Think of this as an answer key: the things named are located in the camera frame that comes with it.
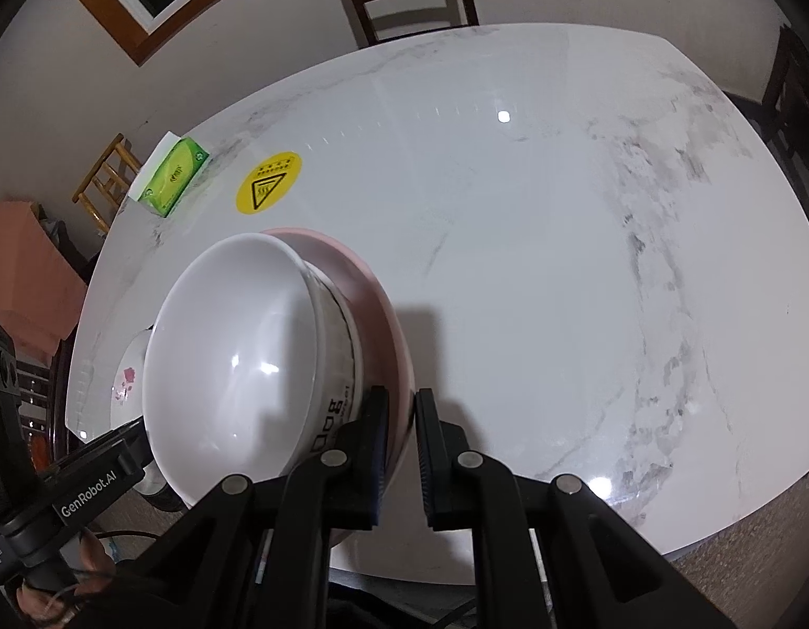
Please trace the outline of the person's left hand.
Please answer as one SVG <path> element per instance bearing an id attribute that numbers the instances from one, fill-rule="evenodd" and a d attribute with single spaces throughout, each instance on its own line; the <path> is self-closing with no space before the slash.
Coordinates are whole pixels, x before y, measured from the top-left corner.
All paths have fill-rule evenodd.
<path id="1" fill-rule="evenodd" d="M 79 605 L 101 593 L 113 581 L 116 565 L 90 529 L 78 535 L 76 582 L 58 592 L 45 592 L 26 582 L 15 592 L 19 611 L 35 627 L 65 627 Z"/>

